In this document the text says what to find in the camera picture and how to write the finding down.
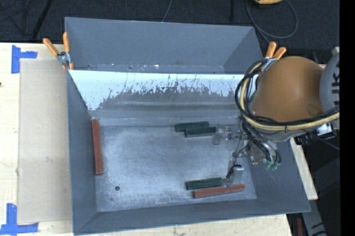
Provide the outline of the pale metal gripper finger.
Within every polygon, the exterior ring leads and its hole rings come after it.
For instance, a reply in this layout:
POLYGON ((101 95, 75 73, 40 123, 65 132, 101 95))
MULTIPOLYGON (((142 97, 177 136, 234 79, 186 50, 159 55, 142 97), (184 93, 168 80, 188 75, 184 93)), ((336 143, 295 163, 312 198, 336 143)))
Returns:
POLYGON ((244 167, 240 164, 235 164, 231 167, 227 173, 227 185, 239 185, 241 182, 241 177, 244 173, 244 167))
POLYGON ((217 127, 212 138, 212 144, 220 145, 222 141, 231 141, 239 138, 240 134, 233 127, 217 127))

